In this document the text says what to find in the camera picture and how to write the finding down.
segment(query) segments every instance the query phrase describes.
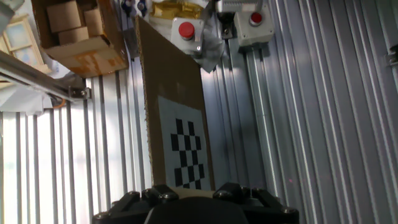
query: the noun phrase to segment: metal wall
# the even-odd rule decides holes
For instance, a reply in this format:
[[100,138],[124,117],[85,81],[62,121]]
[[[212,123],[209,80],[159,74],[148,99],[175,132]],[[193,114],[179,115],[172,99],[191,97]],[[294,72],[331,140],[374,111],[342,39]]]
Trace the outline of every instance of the metal wall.
[[[267,48],[227,41],[202,71],[216,187],[266,187],[301,223],[398,222],[397,5],[272,0]],[[150,187],[139,61],[86,84],[92,100],[1,114],[0,223],[88,223]]]
[[246,54],[268,190],[302,223],[397,223],[397,1],[269,6],[275,38]]

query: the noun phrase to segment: emergency stop button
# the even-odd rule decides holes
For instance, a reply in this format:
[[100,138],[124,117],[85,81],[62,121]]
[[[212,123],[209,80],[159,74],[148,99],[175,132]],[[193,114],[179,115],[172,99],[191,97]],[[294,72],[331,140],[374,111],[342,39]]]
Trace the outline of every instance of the emergency stop button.
[[259,26],[262,23],[262,15],[258,12],[254,12],[250,16],[250,25]]
[[183,22],[178,28],[178,32],[180,33],[182,39],[190,40],[195,34],[195,27],[190,22]]

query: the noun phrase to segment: cardboard sheet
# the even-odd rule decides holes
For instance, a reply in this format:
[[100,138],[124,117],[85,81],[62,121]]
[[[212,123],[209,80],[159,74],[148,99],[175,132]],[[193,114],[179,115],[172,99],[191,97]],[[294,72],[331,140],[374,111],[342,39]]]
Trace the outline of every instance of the cardboard sheet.
[[159,97],[162,97],[178,105],[196,110],[201,116],[201,124],[197,122],[195,125],[202,125],[210,187],[214,189],[213,166],[199,65],[140,17],[136,17],[136,32],[144,79],[149,153],[154,184],[169,184],[167,176],[173,175],[167,173],[165,168],[164,150],[167,146],[165,147],[166,142],[163,141],[159,110]]

